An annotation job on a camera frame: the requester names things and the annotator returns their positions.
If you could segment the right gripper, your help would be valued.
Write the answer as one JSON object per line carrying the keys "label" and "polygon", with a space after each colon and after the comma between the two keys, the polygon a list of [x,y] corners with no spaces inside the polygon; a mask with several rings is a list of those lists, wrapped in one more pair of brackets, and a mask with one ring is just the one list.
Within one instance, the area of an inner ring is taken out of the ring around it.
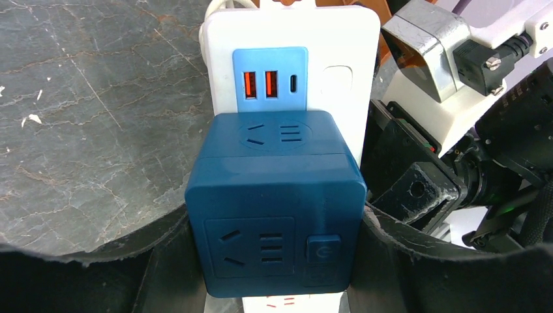
{"label": "right gripper", "polygon": [[531,200],[531,187],[492,158],[476,131],[444,149],[396,102],[370,102],[361,173],[367,206],[423,233],[459,209],[497,216]]}

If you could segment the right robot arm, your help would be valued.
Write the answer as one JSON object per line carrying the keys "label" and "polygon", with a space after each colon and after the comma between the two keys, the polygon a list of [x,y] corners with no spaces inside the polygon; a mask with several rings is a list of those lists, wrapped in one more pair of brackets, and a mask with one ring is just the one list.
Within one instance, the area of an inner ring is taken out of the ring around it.
{"label": "right robot arm", "polygon": [[552,60],[530,72],[444,151],[400,105],[370,105],[361,171],[368,202],[435,233],[450,213],[487,212],[462,242],[510,252],[552,241]]}

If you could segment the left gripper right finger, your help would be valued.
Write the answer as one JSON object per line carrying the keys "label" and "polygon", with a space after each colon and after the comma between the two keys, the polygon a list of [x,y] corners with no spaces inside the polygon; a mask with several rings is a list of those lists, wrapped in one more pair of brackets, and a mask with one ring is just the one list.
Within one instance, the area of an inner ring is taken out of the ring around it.
{"label": "left gripper right finger", "polygon": [[352,312],[551,312],[552,245],[479,252],[366,205],[347,296]]}

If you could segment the white long power strip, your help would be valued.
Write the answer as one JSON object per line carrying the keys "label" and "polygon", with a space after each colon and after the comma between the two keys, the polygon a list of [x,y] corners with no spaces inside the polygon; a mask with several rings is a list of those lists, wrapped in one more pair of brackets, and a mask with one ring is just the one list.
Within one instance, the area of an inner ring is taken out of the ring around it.
{"label": "white long power strip", "polygon": [[[379,31],[378,15],[358,5],[211,1],[199,35],[214,118],[325,111],[360,170]],[[344,291],[228,298],[246,312],[337,312]]]}

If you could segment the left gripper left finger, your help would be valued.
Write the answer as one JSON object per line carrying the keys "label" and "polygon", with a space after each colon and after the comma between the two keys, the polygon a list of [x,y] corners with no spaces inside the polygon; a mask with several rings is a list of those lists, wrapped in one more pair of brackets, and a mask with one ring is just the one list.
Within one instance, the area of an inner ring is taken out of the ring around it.
{"label": "left gripper left finger", "polygon": [[203,312],[205,298],[185,206],[92,252],[1,245],[2,312]]}

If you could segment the blue cube socket adapter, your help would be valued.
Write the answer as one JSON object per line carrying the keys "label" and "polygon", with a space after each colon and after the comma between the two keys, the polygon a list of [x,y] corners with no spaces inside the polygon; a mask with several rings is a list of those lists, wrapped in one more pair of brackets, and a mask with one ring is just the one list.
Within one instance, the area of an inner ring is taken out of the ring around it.
{"label": "blue cube socket adapter", "polygon": [[217,115],[185,191],[208,293],[344,291],[366,194],[330,113]]}

